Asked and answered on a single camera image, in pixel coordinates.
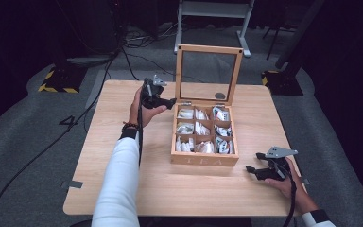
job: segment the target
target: table top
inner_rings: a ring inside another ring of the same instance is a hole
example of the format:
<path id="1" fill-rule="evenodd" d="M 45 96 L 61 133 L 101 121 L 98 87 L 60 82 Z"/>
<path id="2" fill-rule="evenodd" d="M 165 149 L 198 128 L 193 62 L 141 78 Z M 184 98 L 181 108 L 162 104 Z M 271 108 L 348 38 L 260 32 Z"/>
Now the table top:
<path id="1" fill-rule="evenodd" d="M 94 212 L 106 165 L 141 85 L 142 81 L 105 82 L 73 177 L 83 185 L 69 188 L 63 205 L 66 214 Z M 213 92 L 211 84 L 200 86 Z M 161 97 L 174 96 L 175 83 L 168 82 Z M 289 148 L 268 88 L 236 85 L 232 108 L 239 151 L 233 167 L 171 164 L 173 110 L 155 116 L 145 127 L 136 201 L 139 216 L 287 216 L 290 201 L 245 168 L 268 167 L 256 152 L 266 153 L 272 146 Z"/>

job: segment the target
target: open box lid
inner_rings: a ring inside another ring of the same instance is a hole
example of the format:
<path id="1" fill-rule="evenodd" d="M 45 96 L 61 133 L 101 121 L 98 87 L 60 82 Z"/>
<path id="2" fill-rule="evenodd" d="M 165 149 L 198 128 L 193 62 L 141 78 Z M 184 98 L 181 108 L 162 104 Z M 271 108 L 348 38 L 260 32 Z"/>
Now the open box lid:
<path id="1" fill-rule="evenodd" d="M 231 106 L 242 56 L 242 48 L 179 44 L 177 102 Z"/>

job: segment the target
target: white sleeve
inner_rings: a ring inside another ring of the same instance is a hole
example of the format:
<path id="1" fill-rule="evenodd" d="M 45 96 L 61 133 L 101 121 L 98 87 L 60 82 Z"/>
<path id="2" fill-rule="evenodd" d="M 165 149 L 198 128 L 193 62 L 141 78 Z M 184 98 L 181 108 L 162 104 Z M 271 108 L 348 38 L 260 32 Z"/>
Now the white sleeve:
<path id="1" fill-rule="evenodd" d="M 307 227 L 335 227 L 324 210 L 315 210 L 302 215 Z"/>
<path id="2" fill-rule="evenodd" d="M 139 226 L 135 196 L 138 188 L 139 147 L 137 138 L 116 142 L 95 205 L 93 227 Z"/>

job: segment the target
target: hand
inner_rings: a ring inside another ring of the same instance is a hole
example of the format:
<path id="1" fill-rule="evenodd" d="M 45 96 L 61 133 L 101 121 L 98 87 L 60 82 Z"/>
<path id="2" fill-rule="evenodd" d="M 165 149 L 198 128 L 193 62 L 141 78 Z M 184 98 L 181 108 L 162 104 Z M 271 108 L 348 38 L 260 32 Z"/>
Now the hand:
<path id="1" fill-rule="evenodd" d="M 296 191 L 296 206 L 300 212 L 307 213 L 310 211 L 318 210 L 318 206 L 314 203 L 311 197 L 305 192 L 303 184 L 300 181 L 299 175 L 296 172 L 296 169 L 293 166 L 293 163 L 290 159 L 285 158 L 288 162 L 288 166 L 290 167 L 291 176 L 293 177 L 294 182 L 296 183 L 297 191 Z M 290 178 L 286 177 L 284 181 L 280 182 L 273 179 L 265 179 L 265 182 L 270 186 L 279 189 L 282 194 L 291 198 L 291 182 Z"/>
<path id="2" fill-rule="evenodd" d="M 140 94 L 141 94 L 141 87 L 135 92 L 134 100 L 130 105 L 130 115 L 129 115 L 129 122 L 133 124 L 138 124 L 138 105 L 140 104 Z M 143 116 L 143 122 L 142 125 L 145 127 L 157 114 L 160 114 L 164 112 L 167 108 L 165 105 L 159 106 L 157 108 L 153 109 L 147 109 L 144 106 L 141 107 L 142 109 L 142 116 Z"/>

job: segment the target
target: hinge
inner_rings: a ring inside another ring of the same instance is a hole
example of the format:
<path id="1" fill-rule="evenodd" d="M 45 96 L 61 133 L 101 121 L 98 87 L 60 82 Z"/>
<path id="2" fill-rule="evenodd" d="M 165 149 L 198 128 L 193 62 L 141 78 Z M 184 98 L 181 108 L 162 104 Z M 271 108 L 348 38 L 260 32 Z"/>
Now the hinge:
<path id="1" fill-rule="evenodd" d="M 215 106 L 216 107 L 224 108 L 225 107 L 225 103 L 217 102 L 217 103 L 215 103 Z"/>
<path id="2" fill-rule="evenodd" d="M 182 106 L 191 106 L 191 101 L 184 101 L 181 105 Z"/>

